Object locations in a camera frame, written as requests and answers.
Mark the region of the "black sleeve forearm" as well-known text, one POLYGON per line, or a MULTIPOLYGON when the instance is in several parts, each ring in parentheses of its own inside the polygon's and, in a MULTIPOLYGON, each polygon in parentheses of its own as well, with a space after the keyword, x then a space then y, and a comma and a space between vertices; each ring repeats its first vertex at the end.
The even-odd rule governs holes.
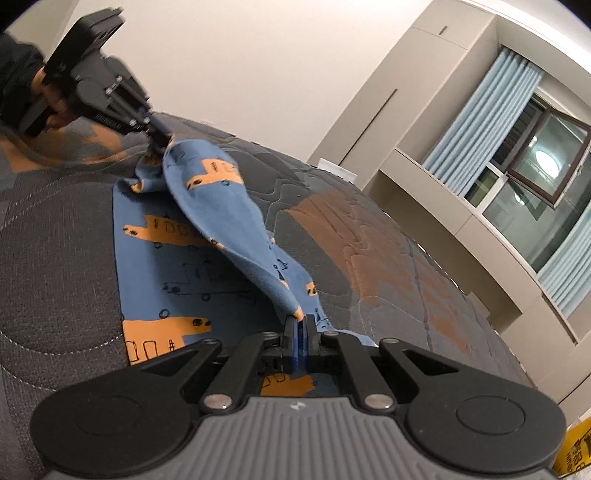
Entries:
POLYGON ((17 129, 35 102, 32 82, 44 60, 34 45, 19 43, 6 33, 1 35, 0 60, 1 123, 17 129))

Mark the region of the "person's left hand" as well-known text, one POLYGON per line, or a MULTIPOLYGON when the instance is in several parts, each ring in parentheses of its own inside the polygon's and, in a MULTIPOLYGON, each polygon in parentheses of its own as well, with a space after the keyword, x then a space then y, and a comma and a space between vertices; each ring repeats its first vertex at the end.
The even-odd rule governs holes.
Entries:
POLYGON ((35 98, 41 96, 54 111, 46 120, 46 128, 61 129, 75 121, 78 116, 71 110, 60 90, 45 82, 45 77, 45 68, 41 67, 31 81, 31 92, 35 98))

